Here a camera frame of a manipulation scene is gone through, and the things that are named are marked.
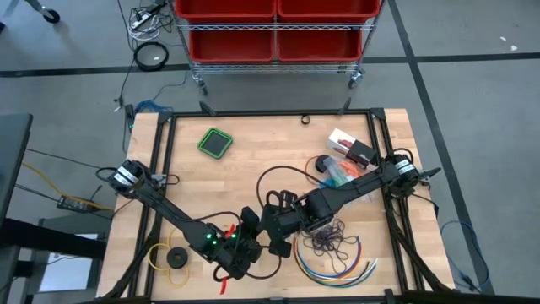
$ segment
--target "tangled black string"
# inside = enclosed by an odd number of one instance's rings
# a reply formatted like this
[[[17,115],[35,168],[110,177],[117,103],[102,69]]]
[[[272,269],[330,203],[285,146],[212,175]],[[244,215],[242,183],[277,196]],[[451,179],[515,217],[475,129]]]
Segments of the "tangled black string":
[[[343,242],[347,244],[356,244],[358,242],[357,236],[343,236],[344,230],[345,223],[340,219],[335,219],[331,225],[326,225],[318,231],[303,235],[304,246],[313,249],[317,257],[321,257],[324,254],[330,256],[332,268],[336,274],[340,274],[342,271],[336,270],[334,257],[331,255],[331,252],[334,252],[337,260],[344,267],[343,271],[345,271],[347,270],[347,264],[344,261],[348,259],[348,254],[339,250],[339,247]]]

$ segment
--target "power adapter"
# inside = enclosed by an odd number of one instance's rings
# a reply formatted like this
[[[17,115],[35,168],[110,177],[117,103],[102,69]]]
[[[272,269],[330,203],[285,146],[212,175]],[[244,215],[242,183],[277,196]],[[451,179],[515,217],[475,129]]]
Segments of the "power adapter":
[[[78,212],[81,214],[85,213],[91,213],[95,211],[99,211],[100,209],[90,206],[88,204],[85,204],[83,202],[79,202],[78,200],[75,200],[73,198],[68,198],[66,196],[61,196],[58,200],[57,208],[59,209],[65,209],[73,212]]]

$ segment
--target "power strip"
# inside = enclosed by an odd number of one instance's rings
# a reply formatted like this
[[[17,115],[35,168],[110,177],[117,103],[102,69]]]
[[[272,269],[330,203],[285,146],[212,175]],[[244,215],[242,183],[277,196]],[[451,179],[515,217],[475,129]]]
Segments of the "power strip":
[[[152,16],[154,16],[154,14],[144,13],[144,15],[141,17],[140,21],[135,21],[130,25],[132,27],[132,30],[136,30],[139,26],[141,26],[143,23],[145,23],[150,18],[152,18]]]

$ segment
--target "black ring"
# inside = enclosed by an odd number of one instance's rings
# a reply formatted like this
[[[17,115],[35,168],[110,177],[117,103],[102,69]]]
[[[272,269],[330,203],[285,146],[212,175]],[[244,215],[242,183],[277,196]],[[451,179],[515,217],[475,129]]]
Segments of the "black ring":
[[[160,61],[158,64],[154,64],[154,65],[147,65],[147,64],[144,64],[144,63],[140,62],[138,60],[138,53],[139,53],[139,51],[141,51],[146,46],[158,46],[158,47],[161,47],[161,49],[165,52],[165,57],[163,58],[163,60]],[[138,68],[140,68],[144,72],[159,71],[160,69],[162,69],[165,66],[165,64],[167,63],[167,60],[169,60],[169,50],[167,50],[166,46],[164,46],[163,44],[161,44],[161,43],[159,43],[157,41],[144,42],[142,45],[138,46],[135,49],[135,52],[133,53],[133,60],[138,65]]]
[[[310,124],[311,117],[309,115],[302,115],[301,121],[303,125]]]

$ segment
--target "black table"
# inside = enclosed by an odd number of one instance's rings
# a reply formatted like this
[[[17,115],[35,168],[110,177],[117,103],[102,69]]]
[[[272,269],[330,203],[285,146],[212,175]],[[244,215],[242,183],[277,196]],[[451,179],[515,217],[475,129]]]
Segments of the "black table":
[[[13,277],[30,277],[34,264],[18,261],[21,247],[103,259],[106,243],[6,218],[26,144],[30,114],[0,116],[0,303]]]

